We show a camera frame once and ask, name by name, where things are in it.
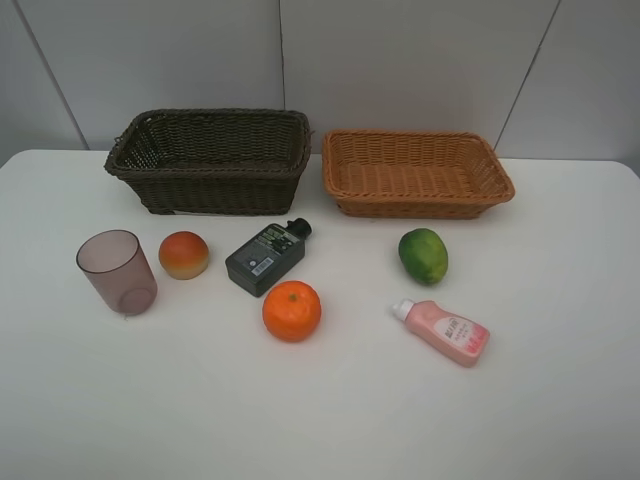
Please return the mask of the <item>orange mandarin fruit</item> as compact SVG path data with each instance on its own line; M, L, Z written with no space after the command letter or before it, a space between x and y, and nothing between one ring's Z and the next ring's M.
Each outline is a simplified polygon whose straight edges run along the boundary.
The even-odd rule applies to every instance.
M310 337L320 324L322 305L317 292L301 281L274 286L262 306L262 319L275 338L297 343Z

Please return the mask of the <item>red-yellow peach fruit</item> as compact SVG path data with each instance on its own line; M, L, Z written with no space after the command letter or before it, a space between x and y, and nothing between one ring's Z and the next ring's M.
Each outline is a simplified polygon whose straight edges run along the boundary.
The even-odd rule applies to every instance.
M179 231L170 234L161 242L158 258L162 268L170 277L189 280L207 269L209 248L199 235L189 231Z

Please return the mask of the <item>dark brown wicker basket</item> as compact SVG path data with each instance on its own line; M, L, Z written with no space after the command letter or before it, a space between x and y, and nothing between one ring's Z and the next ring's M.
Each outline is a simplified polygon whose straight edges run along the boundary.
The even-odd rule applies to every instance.
M311 135L295 110L156 109L116 138L105 169L152 214L283 215Z

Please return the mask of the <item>light orange wicker basket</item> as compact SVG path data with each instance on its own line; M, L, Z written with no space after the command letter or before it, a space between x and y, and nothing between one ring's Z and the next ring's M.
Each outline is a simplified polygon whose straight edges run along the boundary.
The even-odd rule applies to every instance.
M332 130L322 171L326 192L354 217L474 219L515 196L492 147L468 132Z

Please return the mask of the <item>pink bottle white cap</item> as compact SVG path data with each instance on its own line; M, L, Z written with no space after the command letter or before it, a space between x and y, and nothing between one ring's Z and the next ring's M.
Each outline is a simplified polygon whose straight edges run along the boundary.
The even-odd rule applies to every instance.
M465 368L477 364L490 339L487 328L443 310L434 301L403 299L391 311L412 334Z

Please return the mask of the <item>dark grey rectangular bottle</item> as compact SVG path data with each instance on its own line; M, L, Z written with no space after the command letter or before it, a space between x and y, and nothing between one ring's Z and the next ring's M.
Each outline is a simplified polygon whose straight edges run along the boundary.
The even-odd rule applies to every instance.
M226 258L229 279L260 298L304 258L311 233L303 218L267 225Z

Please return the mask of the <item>green lime fruit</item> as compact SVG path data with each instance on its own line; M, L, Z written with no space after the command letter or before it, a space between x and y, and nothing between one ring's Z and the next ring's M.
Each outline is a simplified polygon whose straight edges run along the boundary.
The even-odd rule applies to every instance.
M422 285L438 284L448 271L448 251L433 230L418 228L405 233L398 254L408 275Z

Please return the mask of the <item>translucent purple plastic cup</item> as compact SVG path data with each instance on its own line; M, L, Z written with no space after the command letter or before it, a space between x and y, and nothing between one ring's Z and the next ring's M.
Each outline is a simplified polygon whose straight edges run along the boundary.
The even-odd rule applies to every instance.
M76 264L114 312L136 316L154 303L158 287L138 237L115 229L87 239Z

